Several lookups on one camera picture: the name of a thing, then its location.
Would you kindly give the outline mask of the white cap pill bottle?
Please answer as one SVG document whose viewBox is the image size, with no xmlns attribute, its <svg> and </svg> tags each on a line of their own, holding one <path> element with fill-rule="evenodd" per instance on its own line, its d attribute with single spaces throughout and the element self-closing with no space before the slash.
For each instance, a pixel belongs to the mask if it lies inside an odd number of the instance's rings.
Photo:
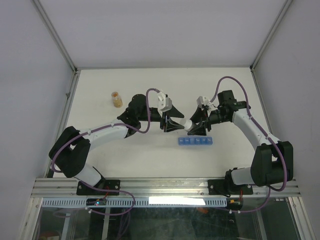
<svg viewBox="0 0 320 240">
<path fill-rule="evenodd" d="M 184 130 L 190 132 L 194 129 L 197 125 L 190 119 L 183 118 L 180 120 L 180 124 L 183 126 Z"/>
</svg>

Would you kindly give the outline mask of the blue weekly pill organizer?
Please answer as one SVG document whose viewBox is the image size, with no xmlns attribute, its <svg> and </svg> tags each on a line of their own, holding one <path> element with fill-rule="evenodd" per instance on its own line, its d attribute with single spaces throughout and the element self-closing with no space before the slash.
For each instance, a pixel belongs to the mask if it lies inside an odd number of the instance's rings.
<svg viewBox="0 0 320 240">
<path fill-rule="evenodd" d="M 213 138 L 210 136 L 184 136 L 179 137 L 179 146 L 211 146 L 213 145 Z"/>
</svg>

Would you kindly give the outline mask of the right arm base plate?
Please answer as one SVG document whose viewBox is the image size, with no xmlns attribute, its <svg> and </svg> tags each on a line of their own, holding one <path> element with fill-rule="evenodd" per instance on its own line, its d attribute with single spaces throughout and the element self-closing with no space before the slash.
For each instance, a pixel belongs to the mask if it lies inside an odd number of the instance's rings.
<svg viewBox="0 0 320 240">
<path fill-rule="evenodd" d="M 253 189 L 247 185 L 236 185 L 232 180 L 232 169 L 225 173 L 224 179 L 209 179 L 207 181 L 209 195 L 222 195 L 230 198 L 231 195 L 253 195 Z"/>
</svg>

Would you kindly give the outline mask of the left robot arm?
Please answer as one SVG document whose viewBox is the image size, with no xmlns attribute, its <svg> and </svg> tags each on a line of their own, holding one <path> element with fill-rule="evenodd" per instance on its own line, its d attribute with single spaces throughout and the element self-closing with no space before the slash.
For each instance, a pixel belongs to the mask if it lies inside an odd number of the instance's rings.
<svg viewBox="0 0 320 240">
<path fill-rule="evenodd" d="M 183 129 L 182 125 L 172 119 L 183 119 L 185 116 L 173 106 L 166 94 L 160 91 L 157 97 L 158 106 L 149 107 L 146 95 L 134 95 L 125 111 L 107 125 L 84 131 L 73 126 L 67 127 L 49 151 L 48 156 L 53 165 L 67 178 L 84 182 L 93 194 L 102 193 L 106 188 L 106 179 L 97 169 L 87 164 L 91 150 L 140 133 L 142 122 L 157 122 L 165 133 Z"/>
</svg>

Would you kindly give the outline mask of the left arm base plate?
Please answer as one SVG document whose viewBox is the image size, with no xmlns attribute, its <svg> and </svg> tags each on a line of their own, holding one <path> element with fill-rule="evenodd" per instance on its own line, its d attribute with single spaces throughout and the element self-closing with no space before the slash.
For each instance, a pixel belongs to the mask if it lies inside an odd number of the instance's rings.
<svg viewBox="0 0 320 240">
<path fill-rule="evenodd" d="M 79 181 L 77 185 L 77 196 L 118 196 L 121 187 L 119 179 L 101 179 L 96 185 Z"/>
</svg>

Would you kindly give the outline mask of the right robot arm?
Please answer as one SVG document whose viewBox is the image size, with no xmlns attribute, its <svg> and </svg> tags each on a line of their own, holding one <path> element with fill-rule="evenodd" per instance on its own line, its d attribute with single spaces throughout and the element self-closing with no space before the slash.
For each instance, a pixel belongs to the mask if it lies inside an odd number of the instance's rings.
<svg viewBox="0 0 320 240">
<path fill-rule="evenodd" d="M 294 177 L 293 145 L 267 133 L 250 114 L 247 102 L 237 101 L 232 90 L 222 91 L 217 97 L 217 109 L 212 110 L 212 103 L 200 96 L 192 117 L 180 121 L 184 130 L 189 136 L 206 136 L 212 125 L 230 122 L 242 131 L 255 152 L 250 167 L 228 170 L 223 182 L 213 185 L 214 191 L 229 196 L 240 193 L 245 186 L 273 184 L 282 184 L 278 188 L 282 191 Z"/>
</svg>

